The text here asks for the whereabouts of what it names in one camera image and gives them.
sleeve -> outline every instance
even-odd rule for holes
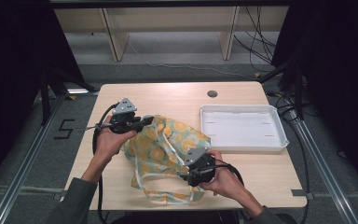
[[[74,178],[65,198],[50,213],[46,224],[87,224],[97,184]]]
[[[284,224],[275,214],[273,214],[267,207],[263,208],[263,211],[252,219],[249,224]]]

metal frame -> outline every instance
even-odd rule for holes
[[[293,119],[296,118],[295,111],[291,111],[291,115]],[[295,125],[300,136],[302,137],[302,140],[305,142],[313,161],[315,162],[327,190],[330,192],[330,195],[336,204],[337,210],[341,214],[343,221],[347,224],[358,223],[358,218],[352,210],[351,203],[334,177],[332,170],[321,153],[321,150],[313,140],[305,121],[302,119],[296,119]]]
[[[290,6],[294,0],[17,0],[16,4],[53,8]]]
[[[0,223],[5,223],[5,220],[11,210],[11,207],[13,206],[14,202],[17,199],[17,196],[19,195],[19,191],[21,189],[21,186],[27,177],[29,171],[31,170],[31,167],[34,164],[34,160],[42,147],[46,135],[48,133],[48,130],[51,125],[51,121],[53,120],[54,116],[56,115],[58,109],[60,108],[63,100],[65,99],[65,95],[59,95],[55,99],[52,107],[51,107],[51,113],[44,125],[41,126],[39,132],[37,133],[37,136],[35,140],[33,141],[30,149],[28,150],[27,155],[25,156],[24,160],[22,161],[22,164],[17,171],[14,179],[12,180],[10,186],[7,188],[7,192],[5,193],[5,196],[3,197],[2,201],[0,202]]]

plastic tray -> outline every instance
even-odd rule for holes
[[[289,144],[271,105],[203,105],[200,120],[213,149],[278,152]]]

yellow floral cloth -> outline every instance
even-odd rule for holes
[[[187,175],[184,160],[188,150],[211,146],[207,135],[189,125],[161,115],[153,117],[150,125],[124,144],[125,155],[135,167],[131,186],[142,189],[152,203],[183,204],[199,200],[204,192],[198,187],[186,186],[188,194],[144,187],[148,176],[181,178],[180,175]]]

wooden table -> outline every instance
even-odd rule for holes
[[[208,91],[217,91],[211,98]],[[192,82],[192,83],[144,83],[108,84],[101,88],[89,119],[89,125],[97,123],[103,112],[112,104],[128,97],[138,108],[136,116],[164,115],[186,122],[200,129],[202,105],[267,105],[265,93],[258,82]],[[92,157],[93,130],[86,131],[79,147],[66,188],[73,177],[81,177]],[[279,154],[223,154],[226,162],[241,173],[245,186],[268,207],[302,207],[303,196],[293,196],[292,189],[302,189],[295,168],[285,148]],[[116,155],[103,172],[103,210],[214,210],[238,209],[240,205],[207,191],[204,197],[191,204],[160,205],[148,201],[140,189],[130,186],[133,166],[124,153]],[[91,210],[97,209],[98,192]]]

